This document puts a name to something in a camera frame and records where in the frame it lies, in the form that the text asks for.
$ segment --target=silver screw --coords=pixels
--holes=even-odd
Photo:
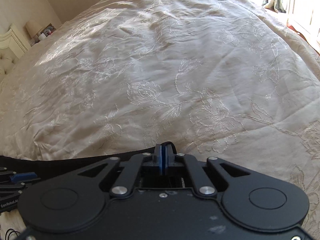
[[[215,192],[215,189],[213,187],[204,186],[199,189],[200,193],[205,195],[211,195]]]
[[[26,240],[36,240],[36,238],[34,236],[27,236]]]
[[[159,194],[159,197],[161,197],[161,198],[165,198],[165,197],[167,197],[168,196],[168,194],[166,194],[166,193],[160,193]]]
[[[123,195],[126,194],[128,192],[128,189],[126,187],[123,186],[116,186],[112,188],[112,193],[116,194],[116,195]]]

